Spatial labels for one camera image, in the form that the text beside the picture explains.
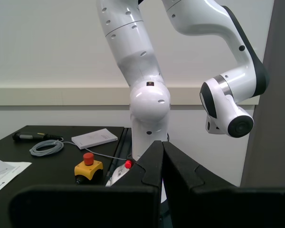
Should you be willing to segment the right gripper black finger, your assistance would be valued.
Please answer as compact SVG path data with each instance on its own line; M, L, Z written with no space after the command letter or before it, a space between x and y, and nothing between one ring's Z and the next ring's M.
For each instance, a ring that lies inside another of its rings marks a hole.
M175 228L285 228L285 188L237 187L164 142L163 182Z
M9 203L14 228L156 228L162 142L154 141L113 186L37 185Z

